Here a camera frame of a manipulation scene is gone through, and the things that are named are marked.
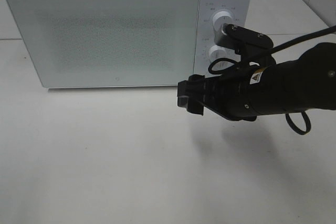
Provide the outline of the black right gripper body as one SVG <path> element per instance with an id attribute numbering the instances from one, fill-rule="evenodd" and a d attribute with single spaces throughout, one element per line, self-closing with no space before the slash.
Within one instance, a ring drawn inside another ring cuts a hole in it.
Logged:
<path id="1" fill-rule="evenodd" d="M 177 106 L 191 114 L 203 115 L 207 108 L 229 121 L 255 121 L 255 115 L 239 116 L 229 111 L 228 102 L 233 97 L 219 77 L 194 74 L 177 85 Z"/>

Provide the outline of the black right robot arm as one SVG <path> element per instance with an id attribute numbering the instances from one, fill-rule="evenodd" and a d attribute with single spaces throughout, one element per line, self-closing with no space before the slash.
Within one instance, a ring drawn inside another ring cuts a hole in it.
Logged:
<path id="1" fill-rule="evenodd" d="M 178 83 L 177 105 L 199 115 L 207 108 L 230 121 L 335 110 L 335 44 L 319 43 L 297 60 L 249 66 L 232 78 L 190 76 Z"/>

